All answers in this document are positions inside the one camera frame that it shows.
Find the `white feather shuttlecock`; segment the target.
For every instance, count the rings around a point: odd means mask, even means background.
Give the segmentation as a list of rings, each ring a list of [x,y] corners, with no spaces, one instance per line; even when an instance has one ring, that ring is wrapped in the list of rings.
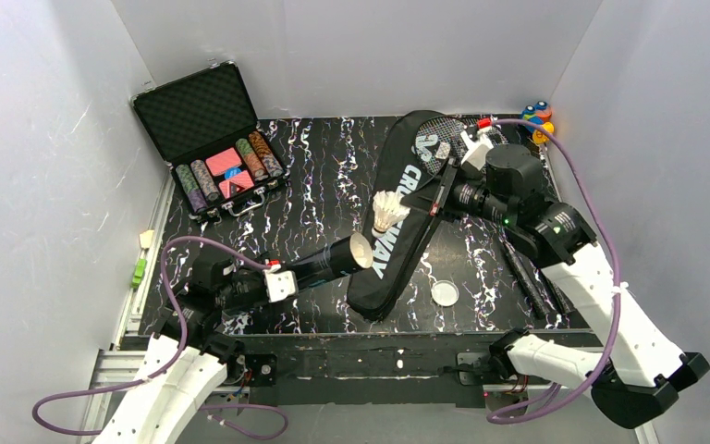
[[[401,202],[402,196],[397,191],[378,191],[372,203],[372,235],[383,237],[392,227],[402,222],[411,209]]]

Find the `black shuttlecock tube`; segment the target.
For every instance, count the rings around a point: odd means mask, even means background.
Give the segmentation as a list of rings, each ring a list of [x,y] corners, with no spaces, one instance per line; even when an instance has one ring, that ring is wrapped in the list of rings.
[[[373,265],[373,248],[365,236],[353,233],[286,266],[299,291],[344,278]]]

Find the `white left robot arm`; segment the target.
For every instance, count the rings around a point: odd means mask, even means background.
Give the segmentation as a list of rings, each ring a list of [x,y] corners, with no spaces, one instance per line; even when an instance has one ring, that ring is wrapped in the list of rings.
[[[245,346],[216,330],[225,310],[268,302],[271,273],[267,265],[238,267],[233,259],[199,261],[191,279],[173,288],[134,386],[94,442],[175,443],[215,389],[233,383],[242,392],[253,374]]]

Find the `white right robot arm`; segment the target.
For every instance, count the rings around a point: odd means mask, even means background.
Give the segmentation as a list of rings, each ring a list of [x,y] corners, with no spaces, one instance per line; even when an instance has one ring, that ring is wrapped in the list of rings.
[[[616,255],[580,212],[545,194],[542,164],[527,148],[489,149],[477,171],[452,159],[438,177],[430,214],[465,214],[500,225],[603,344],[599,353],[581,351],[516,328],[491,344],[488,371],[567,387],[570,399],[590,397],[606,418],[627,429],[665,413],[709,371],[702,354],[683,351],[635,301]]]

